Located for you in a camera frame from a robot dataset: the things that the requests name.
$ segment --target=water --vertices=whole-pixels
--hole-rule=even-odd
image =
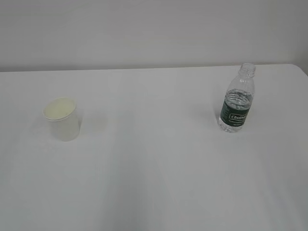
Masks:
[[[232,109],[236,110],[248,110],[251,106],[253,96],[243,90],[232,89],[226,93],[225,103]],[[225,124],[219,117],[218,124],[220,128],[226,132],[237,132],[242,129],[243,125],[240,127],[232,127]]]

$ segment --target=plastic bottle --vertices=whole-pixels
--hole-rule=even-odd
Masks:
[[[229,85],[218,119],[223,131],[238,132],[242,129],[255,94],[255,70],[253,64],[243,64],[239,75]]]

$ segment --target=table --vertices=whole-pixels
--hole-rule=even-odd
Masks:
[[[0,230],[308,230],[308,77],[258,65],[229,134],[216,116],[238,69],[0,73]],[[70,142],[41,112],[61,96],[82,120]]]

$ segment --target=cup rim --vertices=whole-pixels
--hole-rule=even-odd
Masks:
[[[73,103],[74,109],[73,109],[68,115],[66,115],[66,116],[63,116],[63,117],[57,118],[57,119],[52,119],[52,118],[50,118],[50,117],[48,117],[48,116],[46,115],[45,111],[46,111],[46,109],[48,108],[48,106],[50,106],[53,102],[58,101],[58,100],[69,100],[70,102]],[[51,101],[46,105],[46,107],[43,109],[42,113],[43,113],[44,117],[45,117],[48,121],[50,121],[50,122],[58,122],[58,121],[64,120],[64,119],[68,118],[69,116],[71,116],[72,113],[76,110],[76,108],[77,108],[76,102],[75,102],[74,100],[72,100],[71,98],[68,98],[68,97],[59,97],[59,98],[56,98],[56,99],[51,100]]]

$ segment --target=bottle neck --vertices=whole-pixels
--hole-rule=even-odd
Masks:
[[[244,63],[239,70],[239,76],[244,78],[253,78],[255,76],[256,67],[250,63]]]

